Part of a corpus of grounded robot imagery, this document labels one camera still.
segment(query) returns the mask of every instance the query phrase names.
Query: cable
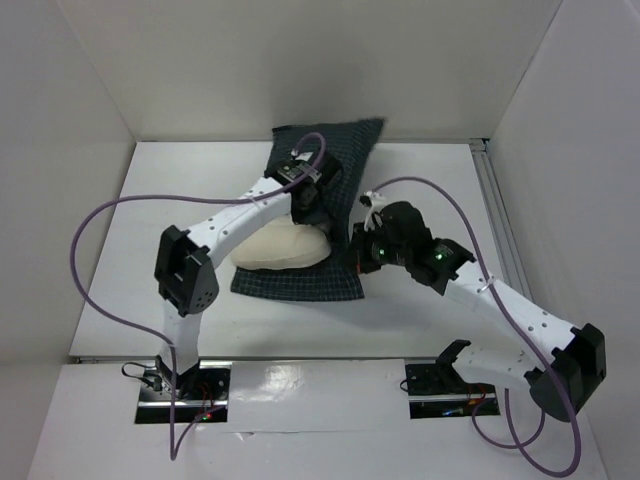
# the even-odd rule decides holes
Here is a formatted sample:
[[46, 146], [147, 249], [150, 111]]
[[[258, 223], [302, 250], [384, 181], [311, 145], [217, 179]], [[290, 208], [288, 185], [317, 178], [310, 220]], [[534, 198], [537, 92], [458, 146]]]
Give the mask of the cable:
[[[136, 367], [140, 367], [143, 370], [143, 373], [141, 376], [137, 376], [137, 375], [131, 375], [130, 373], [127, 373], [126, 367], [127, 365], [134, 365]], [[139, 380], [142, 383], [144, 383], [147, 387], [152, 388], [153, 390], [157, 390], [157, 389], [162, 389], [162, 377], [160, 377], [160, 375], [156, 374], [156, 373], [148, 373], [147, 375], [149, 375], [150, 377], [153, 378], [153, 380], [149, 380], [148, 378], [146, 378], [144, 376], [144, 370], [146, 370], [147, 366], [143, 365], [142, 363], [138, 363], [138, 362], [125, 362], [122, 364], [122, 368], [120, 368], [120, 372], [122, 373], [122, 375], [124, 375], [127, 378], [133, 378], [135, 380]]]
[[477, 403], [482, 403], [484, 401], [485, 398], [487, 398], [487, 391], [484, 389], [484, 387], [482, 386], [482, 384], [477, 383], [476, 386], [478, 387], [478, 390], [480, 390], [480, 393], [482, 393], [482, 397], [480, 398], [471, 398], [471, 395], [473, 395], [473, 391], [472, 391], [472, 385], [469, 384], [468, 385], [468, 393], [467, 393], [467, 400], [469, 401], [468, 406], [472, 406], [475, 405]]
[[[518, 448], [517, 445], [509, 445], [509, 444], [506, 444], [506, 443], [499, 443], [499, 442], [496, 442], [495, 440], [493, 440], [492, 438], [489, 438], [487, 436], [487, 434], [484, 433], [482, 431], [482, 429], [480, 428], [480, 426], [478, 425], [478, 412], [482, 408], [482, 405], [484, 405], [485, 403], [491, 402], [492, 400], [494, 400], [494, 399], [493, 398], [489, 398], [489, 399], [487, 399], [487, 400], [485, 400], [483, 402], [480, 402], [480, 403], [476, 404], [476, 406], [473, 408], [473, 411], [471, 412], [471, 422], [473, 423], [473, 426], [475, 427], [475, 429], [478, 432], [478, 434], [486, 442], [490, 443], [494, 447], [504, 448], [506, 450], [516, 450]], [[511, 411], [511, 409], [506, 406], [506, 403], [505, 403], [505, 409], [507, 409], [507, 411], [509, 411], [509, 412]], [[538, 423], [538, 429], [531, 436], [531, 438], [529, 438], [529, 440], [526, 440], [525, 442], [522, 442], [522, 446], [523, 447], [527, 447], [527, 446], [531, 445], [533, 442], [535, 442], [538, 439], [538, 437], [542, 433], [542, 430], [544, 429], [544, 424], [545, 424], [546, 418], [547, 418], [547, 416], [544, 413], [544, 410], [540, 409], [540, 422]]]
[[211, 392], [211, 386], [208, 383], [205, 383], [204, 386], [207, 389], [207, 392], [209, 392], [209, 402], [211, 403], [211, 408], [213, 408], [213, 393]]
[[209, 394], [204, 389], [201, 383], [197, 383], [196, 387], [202, 390], [202, 406], [200, 407], [200, 410], [198, 410], [198, 415], [202, 415], [202, 412], [204, 412], [204, 407], [207, 406], [207, 398], [209, 398]]
[[[440, 193], [442, 196], [444, 196], [449, 201], [449, 203], [453, 206], [453, 208], [458, 212], [458, 215], [462, 219], [462, 222], [464, 223], [464, 225], [465, 225], [465, 227], [467, 229], [467, 233], [469, 234], [469, 238], [471, 239], [471, 243], [473, 244], [473, 249], [476, 252], [476, 257], [478, 259], [478, 264], [480, 265], [480, 269], [482, 270], [482, 274], [483, 274], [485, 280], [488, 281], [489, 278], [490, 278], [489, 269], [487, 268], [487, 265], [486, 265], [486, 263], [484, 261], [484, 257], [482, 256], [482, 252], [480, 251], [480, 245], [478, 243], [478, 239], [477, 239], [476, 234], [475, 234], [475, 232], [473, 230], [473, 227], [471, 226], [471, 222], [469, 222], [469, 219], [465, 215], [464, 211], [462, 210], [462, 208], [460, 207], [458, 202], [456, 202], [456, 200], [446, 190], [444, 190], [442, 187], [440, 187], [436, 183], [432, 182], [431, 180], [427, 180], [427, 179], [421, 178], [421, 177], [406, 176], [406, 177], [398, 177], [398, 178], [393, 178], [391, 180], [387, 180], [386, 182], [381, 183], [380, 185], [375, 187], [373, 189], [373, 191], [376, 192], [376, 191], [378, 191], [378, 190], [380, 190], [380, 189], [382, 189], [384, 187], [387, 187], [389, 185], [392, 185], [394, 183], [407, 182], [407, 181], [422, 183], [422, 184], [428, 185], [429, 187], [433, 188], [438, 193]], [[571, 399], [569, 398], [569, 395], [567, 394], [566, 390], [564, 389], [560, 378], [558, 377], [557, 373], [551, 368], [551, 365], [549, 364], [549, 362], [545, 358], [544, 354], [536, 346], [536, 344], [533, 342], [533, 340], [531, 340], [529, 338], [529, 336], [518, 326], [516, 321], [513, 319], [513, 317], [509, 313], [509, 310], [507, 309], [507, 307], [505, 306], [504, 302], [502, 301], [502, 298], [500, 298], [500, 294], [498, 293], [498, 291], [496, 290], [496, 288], [495, 288], [495, 286], [493, 284], [489, 284], [489, 291], [491, 292], [491, 295], [493, 296], [493, 299], [495, 300], [496, 304], [498, 305], [498, 308], [500, 309], [500, 312], [504, 315], [504, 317], [507, 320], [507, 322], [509, 323], [509, 325], [511, 325], [511, 327], [516, 331], [516, 333], [524, 340], [524, 342], [527, 344], [527, 346], [529, 346], [529, 348], [533, 351], [533, 353], [536, 355], [536, 357], [538, 357], [538, 360], [540, 360], [540, 362], [544, 366], [545, 370], [547, 372], [549, 372], [549, 377], [551, 378], [551, 382], [553, 383], [553, 385], [555, 386], [556, 390], [558, 391], [558, 394], [560, 395], [560, 399], [562, 400], [562, 404], [564, 405], [564, 408], [566, 409], [567, 414], [569, 415], [569, 421], [571, 423], [571, 429], [573, 431], [573, 442], [574, 442], [575, 449], [574, 449], [574, 452], [573, 452], [573, 459], [572, 459], [570, 465], [565, 470], [561, 470], [561, 471], [549, 470], [548, 468], [546, 468], [546, 467], [540, 465], [538, 462], [536, 462], [529, 455], [529, 453], [525, 450], [526, 445], [524, 443], [520, 442], [520, 440], [518, 439], [518, 436], [517, 436], [517, 434], [515, 432], [515, 428], [513, 428], [513, 419], [511, 418], [511, 409], [508, 408], [508, 405], [509, 405], [508, 404], [509, 394], [508, 394], [508, 390], [506, 390], [505, 391], [505, 408], [506, 408], [506, 412], [507, 412], [507, 423], [509, 424], [509, 430], [511, 432], [511, 436], [513, 437], [514, 445], [520, 451], [522, 456], [525, 457], [525, 459], [534, 468], [536, 468], [540, 472], [542, 472], [542, 473], [544, 473], [544, 474], [546, 474], [546, 475], [548, 475], [550, 477], [555, 477], [555, 478], [568, 477], [569, 475], [571, 475], [573, 472], [576, 471], [576, 469], [578, 468], [578, 465], [580, 465], [580, 458], [582, 456], [582, 440], [580, 438], [580, 427], [578, 426], [578, 420], [576, 419], [575, 410], [573, 409], [573, 406], [571, 405]], [[478, 433], [480, 433], [482, 438], [484, 438], [485, 440], [489, 441], [488, 437], [484, 433], [481, 433], [477, 422], [474, 421], [473, 425], [476, 428], [476, 430], [478, 430]], [[501, 448], [503, 448], [503, 446], [497, 445], [497, 442], [495, 442], [495, 443], [494, 442], [490, 442], [490, 443], [492, 443], [493, 445], [500, 446]]]
[[[82, 282], [80, 281], [80, 276], [78, 274], [76, 251], [78, 249], [78, 242], [80, 241], [80, 237], [82, 236], [82, 233], [84, 232], [84, 230], [87, 228], [87, 225], [97, 215], [99, 215], [104, 210], [106, 210], [108, 208], [111, 208], [111, 207], [114, 207], [115, 205], [119, 205], [121, 203], [135, 202], [135, 201], [141, 201], [141, 200], [176, 200], [176, 201], [180, 201], [180, 202], [204, 203], [204, 204], [209, 204], [209, 205], [243, 205], [243, 204], [246, 204], [246, 203], [252, 203], [254, 201], [264, 200], [266, 198], [273, 197], [273, 196], [278, 195], [280, 193], [288, 192], [289, 190], [294, 188], [296, 185], [298, 185], [302, 181], [304, 181], [304, 179], [307, 178], [309, 176], [309, 174], [314, 169], [318, 170], [318, 167], [320, 166], [320, 164], [322, 162], [324, 154], [325, 154], [325, 152], [327, 150], [327, 142], [326, 142], [325, 138], [318, 132], [310, 132], [310, 133], [307, 133], [305, 136], [303, 136], [300, 140], [298, 140], [298, 143], [296, 144], [296, 146], [293, 149], [293, 151], [294, 152], [299, 151], [300, 148], [312, 138], [315, 138], [320, 142], [320, 150], [318, 151], [318, 155], [317, 155], [316, 159], [314, 160], [313, 164], [311, 165], [313, 168], [308, 169], [307, 171], [303, 172], [303, 174], [300, 177], [296, 178], [290, 184], [285, 185], [282, 188], [279, 188], [277, 190], [274, 190], [273, 192], [269, 192], [269, 193], [266, 193], [264, 195], [259, 195], [257, 197], [253, 197], [253, 198], [242, 198], [242, 199], [234, 199], [234, 200], [209, 199], [209, 198], [198, 198], [198, 197], [188, 197], [188, 196], [182, 196], [182, 195], [165, 195], [165, 194], [158, 194], [158, 195], [131, 195], [131, 196], [128, 196], [128, 197], [121, 197], [121, 198], [117, 198], [115, 200], [110, 200], [108, 202], [105, 202], [102, 205], [100, 205], [99, 207], [97, 207], [96, 209], [94, 209], [82, 221], [82, 223], [80, 224], [80, 226], [76, 230], [76, 233], [73, 235], [73, 239], [71, 241], [71, 248], [70, 248], [70, 251], [69, 251], [69, 267], [71, 269], [71, 277], [73, 278], [73, 283], [75, 284], [76, 288], [78, 289], [78, 292], [80, 292], [80, 295], [82, 296], [84, 301], [87, 302], [89, 305], [91, 305], [91, 307], [94, 310], [96, 310], [97, 312], [101, 313], [102, 315], [104, 315], [108, 319], [113, 320], [114, 322], [117, 322], [117, 323], [119, 323], [121, 325], [125, 325], [125, 326], [131, 327], [131, 328], [135, 328], [137, 330], [141, 330], [143, 332], [146, 332], [146, 333], [149, 333], [151, 335], [154, 335], [154, 336], [158, 337], [160, 340], [164, 341], [169, 346], [169, 352], [171, 353], [171, 404], [169, 406], [169, 456], [170, 456], [171, 460], [175, 460], [176, 457], [178, 456], [178, 449], [180, 448], [180, 444], [182, 443], [182, 439], [187, 434], [187, 432], [196, 423], [198, 423], [202, 419], [202, 416], [197, 416], [196, 418], [194, 418], [193, 421], [187, 426], [187, 428], [185, 428], [185, 430], [182, 432], [182, 434], [178, 438], [178, 441], [176, 442], [176, 439], [175, 439], [175, 421], [176, 421], [176, 388], [175, 388], [175, 385], [177, 384], [177, 380], [178, 380], [178, 374], [177, 374], [178, 367], [177, 367], [177, 358], [176, 358], [175, 346], [173, 345], [171, 340], [166, 335], [164, 335], [163, 333], [161, 333], [161, 332], [159, 332], [157, 330], [154, 330], [153, 328], [149, 328], [149, 327], [146, 327], [144, 325], [140, 325], [138, 323], [130, 322], [129, 320], [126, 320], [126, 319], [124, 319], [122, 317], [114, 315], [113, 313], [111, 313], [111, 312], [107, 311], [106, 309], [102, 308], [100, 305], [98, 305], [91, 298], [91, 296], [89, 295], [89, 292], [87, 292], [85, 287], [82, 285]], [[205, 415], [207, 413], [214, 412], [215, 410], [217, 410], [217, 408], [221, 408], [221, 407], [216, 407], [214, 409], [211, 409], [211, 410], [205, 412]]]

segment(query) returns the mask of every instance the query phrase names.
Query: white arm segment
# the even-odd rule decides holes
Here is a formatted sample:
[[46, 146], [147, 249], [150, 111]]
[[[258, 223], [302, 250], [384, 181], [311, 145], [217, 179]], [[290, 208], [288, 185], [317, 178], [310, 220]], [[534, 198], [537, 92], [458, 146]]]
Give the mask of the white arm segment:
[[[535, 366], [544, 370], [533, 351], [504, 318], [489, 291], [487, 282], [484, 281], [478, 262], [467, 262], [456, 273], [459, 275], [458, 278], [447, 284], [444, 296], [493, 322], [500, 331], [518, 343]], [[554, 357], [551, 352], [555, 348], [564, 349], [573, 340], [574, 334], [571, 333], [571, 329], [575, 325], [542, 310], [501, 280], [493, 276], [492, 280], [493, 286], [518, 326], [533, 340], [545, 358], [552, 362]]]
[[529, 390], [525, 373], [535, 368], [533, 361], [524, 352], [520, 355], [485, 350], [469, 345], [451, 364], [460, 378], [467, 383], [486, 383], [512, 390]]
[[[164, 327], [162, 333], [169, 337], [176, 349], [176, 373], [182, 375], [198, 363], [198, 337], [202, 313], [181, 317], [176, 307], [168, 300], [164, 301]], [[165, 365], [172, 367], [171, 350], [162, 343], [160, 358]]]
[[[264, 195], [282, 188], [271, 178], [261, 178], [242, 197]], [[213, 268], [220, 266], [224, 258], [247, 238], [266, 224], [291, 212], [291, 195], [280, 193], [257, 202], [233, 205], [213, 217], [189, 228], [189, 238], [199, 247], [209, 247]], [[162, 332], [176, 348], [177, 374], [182, 375], [198, 363], [198, 336], [202, 313], [181, 317], [176, 307], [164, 302], [164, 327]], [[171, 352], [167, 345], [160, 350], [165, 365], [171, 366]]]
[[[242, 197], [251, 198], [282, 188], [273, 178], [261, 178]], [[291, 195], [280, 193], [257, 202], [233, 205], [202, 223], [190, 227], [189, 238], [209, 247], [213, 268], [218, 268], [231, 251], [267, 223], [291, 212]]]

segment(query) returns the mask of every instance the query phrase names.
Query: black bracket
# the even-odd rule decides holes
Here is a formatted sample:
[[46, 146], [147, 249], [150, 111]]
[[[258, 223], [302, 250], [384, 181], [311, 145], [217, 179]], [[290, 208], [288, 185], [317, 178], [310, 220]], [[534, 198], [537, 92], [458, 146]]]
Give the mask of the black bracket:
[[[600, 330], [588, 323], [582, 329], [572, 328], [571, 332], [575, 335], [571, 343], [564, 350], [556, 348], [552, 352], [555, 360], [551, 368], [578, 413], [607, 376], [607, 365], [604, 335]], [[569, 414], [549, 373], [536, 368], [527, 372], [525, 378], [536, 404], [553, 418], [568, 422]]]
[[460, 375], [458, 375], [458, 372], [453, 369], [452, 365], [453, 362], [457, 360], [460, 352], [469, 345], [471, 345], [469, 340], [455, 340], [445, 348], [444, 352], [438, 355], [436, 366], [440, 372], [439, 377], [445, 387], [450, 391], [455, 391], [458, 385], [465, 383], [460, 378]]
[[182, 317], [204, 311], [220, 291], [209, 248], [198, 247], [188, 235], [173, 225], [162, 232], [154, 274], [160, 295]]
[[[360, 198], [371, 205], [369, 197]], [[444, 295], [450, 280], [466, 262], [475, 262], [473, 254], [447, 238], [434, 238], [424, 225], [422, 214], [409, 202], [395, 202], [376, 214], [374, 229], [363, 223], [353, 226], [347, 252], [347, 265], [360, 273], [372, 273], [383, 265], [404, 267], [416, 282]]]
[[342, 163], [325, 151], [317, 169], [311, 166], [311, 162], [292, 157], [268, 165], [264, 176], [286, 186], [308, 173], [308, 177], [289, 192], [291, 218], [296, 224], [316, 225], [331, 221], [323, 195], [337, 184], [341, 172]]
[[[168, 385], [171, 385], [171, 377], [173, 370], [171, 369], [171, 365], [165, 365], [162, 361], [162, 357], [160, 355], [156, 356], [156, 369], [160, 372], [162, 378], [164, 378], [165, 382]], [[189, 368], [189, 370], [182, 372], [181, 374], [176, 375], [176, 396], [178, 398], [182, 398], [185, 394], [185, 391], [188, 390], [191, 386], [193, 386], [194, 378], [200, 372], [200, 360], [198, 359], [198, 363], [196, 363], [193, 367]]]

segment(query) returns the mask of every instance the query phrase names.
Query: white table surface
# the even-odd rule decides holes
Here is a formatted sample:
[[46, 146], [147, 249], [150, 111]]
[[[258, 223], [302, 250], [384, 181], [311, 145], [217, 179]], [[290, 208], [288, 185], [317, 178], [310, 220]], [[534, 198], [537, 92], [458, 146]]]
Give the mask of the white table surface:
[[[237, 198], [261, 175], [270, 147], [270, 142], [139, 143], [122, 195]], [[469, 216], [489, 267], [501, 276], [468, 145], [378, 145], [361, 191], [399, 175], [427, 177], [447, 189]], [[470, 248], [457, 214], [430, 188], [404, 183], [384, 193], [412, 202], [434, 235]], [[160, 234], [171, 224], [187, 228], [219, 209], [167, 201], [118, 206], [91, 285], [93, 298], [118, 315], [160, 329], [162, 300], [153, 278]], [[361, 221], [364, 211], [357, 205], [352, 219]], [[217, 271], [221, 290], [202, 321], [202, 356], [411, 357], [437, 355], [456, 338], [486, 346], [502, 342], [478, 316], [418, 285], [398, 267], [361, 277], [366, 299], [337, 303], [274, 302], [234, 294], [229, 291], [234, 270], [226, 260]], [[70, 353], [132, 357], [153, 356], [158, 350], [155, 337], [117, 325], [85, 306]]]
[[[399, 360], [352, 362], [348, 372], [345, 361], [334, 361], [331, 382], [321, 380], [327, 362], [304, 363], [289, 370], [293, 376], [264, 370], [262, 380], [260, 365], [251, 374], [233, 367], [229, 425], [235, 428], [197, 427], [175, 462], [169, 460], [166, 425], [133, 423], [139, 383], [123, 378], [120, 365], [64, 366], [29, 480], [548, 478], [519, 453], [486, 444], [469, 418], [410, 420], [407, 396], [398, 388]], [[294, 377], [303, 380], [296, 384], [302, 388], [284, 381]], [[364, 393], [361, 403], [353, 401], [354, 389], [345, 388], [349, 378]], [[241, 398], [246, 401], [239, 407], [235, 400]], [[530, 399], [514, 400], [516, 425], [528, 438], [539, 414]], [[582, 463], [571, 478], [605, 480], [589, 422], [582, 414], [579, 421]], [[480, 422], [496, 440], [509, 440], [503, 417]], [[573, 453], [571, 429], [548, 420], [529, 452], [548, 468], [566, 468]]]

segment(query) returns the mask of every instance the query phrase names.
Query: red wire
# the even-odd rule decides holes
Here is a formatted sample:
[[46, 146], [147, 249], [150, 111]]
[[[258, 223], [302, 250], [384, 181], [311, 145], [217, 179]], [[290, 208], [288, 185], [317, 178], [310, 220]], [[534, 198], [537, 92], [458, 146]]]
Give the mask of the red wire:
[[469, 400], [469, 405], [475, 405], [475, 404], [477, 404], [479, 402], [482, 402], [485, 398], [487, 398], [487, 391], [484, 389], [484, 387], [479, 383], [477, 383], [476, 386], [482, 392], [482, 397], [480, 397], [480, 398], [471, 398], [471, 395], [472, 395], [471, 385], [468, 385], [469, 393], [467, 394], [467, 399]]
[[209, 392], [209, 401], [211, 402], [211, 408], [213, 408], [213, 393], [211, 393], [211, 386], [208, 383], [204, 384], [207, 387], [207, 391]]
[[202, 414], [202, 412], [204, 412], [204, 407], [207, 404], [207, 397], [209, 395], [207, 394], [207, 391], [204, 389], [204, 387], [201, 384], [196, 385], [196, 387], [202, 390], [202, 406], [200, 407], [200, 411], [198, 411], [198, 415], [200, 415]]

